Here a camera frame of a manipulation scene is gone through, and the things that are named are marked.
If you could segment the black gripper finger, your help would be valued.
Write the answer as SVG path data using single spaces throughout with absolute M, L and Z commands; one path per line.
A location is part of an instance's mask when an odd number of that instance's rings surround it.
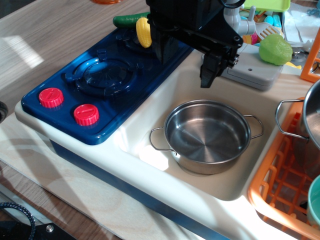
M 204 54 L 200 67 L 200 87 L 210 88 L 214 79 L 224 70 L 234 65 L 234 56 L 230 51 L 210 51 Z
M 181 31 L 164 31 L 159 29 L 151 29 L 151 39 L 153 51 L 159 60 L 164 65 L 178 56 L 178 53 L 183 48 L 188 46 L 181 41 Z

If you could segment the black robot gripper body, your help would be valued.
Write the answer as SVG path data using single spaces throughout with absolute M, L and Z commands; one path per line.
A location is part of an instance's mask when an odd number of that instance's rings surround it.
M 235 10 L 242 0 L 148 0 L 153 46 L 161 52 L 169 39 L 179 40 L 207 53 L 216 48 L 237 51 L 243 40 L 227 23 L 225 10 Z

